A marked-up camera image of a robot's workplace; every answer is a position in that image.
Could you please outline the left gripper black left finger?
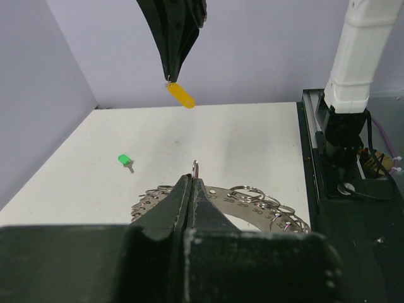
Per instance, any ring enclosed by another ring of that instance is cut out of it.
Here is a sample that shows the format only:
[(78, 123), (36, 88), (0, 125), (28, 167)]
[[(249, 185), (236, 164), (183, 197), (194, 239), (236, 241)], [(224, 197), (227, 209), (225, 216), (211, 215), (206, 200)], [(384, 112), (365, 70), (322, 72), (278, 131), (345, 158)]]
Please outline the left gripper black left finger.
[(1, 229), (2, 302), (182, 302), (192, 180), (130, 225)]

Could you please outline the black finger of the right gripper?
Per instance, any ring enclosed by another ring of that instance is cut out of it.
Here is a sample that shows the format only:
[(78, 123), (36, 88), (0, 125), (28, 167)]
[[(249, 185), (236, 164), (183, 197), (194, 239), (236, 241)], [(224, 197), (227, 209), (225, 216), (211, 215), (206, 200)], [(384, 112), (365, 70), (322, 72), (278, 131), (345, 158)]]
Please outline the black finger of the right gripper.
[(175, 63), (175, 79), (178, 79), (182, 65), (198, 38), (199, 30), (203, 28), (207, 19), (205, 0), (183, 1), (183, 3), (184, 21)]
[(165, 79), (176, 81), (186, 58), (185, 2), (140, 0), (138, 5), (157, 45)]

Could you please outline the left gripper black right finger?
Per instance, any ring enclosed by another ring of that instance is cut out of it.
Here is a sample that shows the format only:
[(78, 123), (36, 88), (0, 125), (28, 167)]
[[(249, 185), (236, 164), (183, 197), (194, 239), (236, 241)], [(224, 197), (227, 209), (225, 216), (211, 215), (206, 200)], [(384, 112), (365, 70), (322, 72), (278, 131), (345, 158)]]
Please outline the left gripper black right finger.
[(243, 232), (193, 181), (186, 302), (342, 302), (339, 257), (316, 233)]

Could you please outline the steel keyring disc with rings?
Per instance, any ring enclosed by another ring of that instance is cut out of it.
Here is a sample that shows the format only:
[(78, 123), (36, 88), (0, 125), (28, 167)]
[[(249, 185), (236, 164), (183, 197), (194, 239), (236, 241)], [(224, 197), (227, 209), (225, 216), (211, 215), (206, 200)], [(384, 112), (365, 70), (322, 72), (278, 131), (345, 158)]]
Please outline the steel keyring disc with rings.
[(140, 195), (131, 208), (131, 225), (145, 229), (184, 223), (209, 233), (307, 234), (308, 223), (296, 211), (254, 186), (207, 186), (198, 163), (172, 186), (159, 185)]

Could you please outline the yellow tag key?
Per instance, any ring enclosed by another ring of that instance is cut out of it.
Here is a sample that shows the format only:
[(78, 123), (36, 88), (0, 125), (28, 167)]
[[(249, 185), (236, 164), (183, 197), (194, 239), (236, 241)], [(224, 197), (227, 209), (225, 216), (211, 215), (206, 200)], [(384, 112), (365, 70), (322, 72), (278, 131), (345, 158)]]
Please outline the yellow tag key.
[(167, 82), (168, 92), (185, 108), (192, 109), (196, 106), (196, 101), (188, 92), (183, 89), (178, 83)]

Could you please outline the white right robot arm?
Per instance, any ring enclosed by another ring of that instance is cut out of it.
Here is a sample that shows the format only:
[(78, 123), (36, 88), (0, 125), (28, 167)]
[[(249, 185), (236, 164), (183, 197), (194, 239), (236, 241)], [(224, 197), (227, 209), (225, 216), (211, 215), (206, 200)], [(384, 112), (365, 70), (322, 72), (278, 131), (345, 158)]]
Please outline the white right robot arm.
[[(185, 108), (196, 101), (177, 84), (182, 64), (207, 18), (206, 1), (138, 1), (157, 45), (170, 94)], [(333, 67), (316, 116), (326, 139), (323, 155), (348, 168), (362, 148), (359, 134), (371, 120), (370, 87), (403, 1), (350, 1)]]

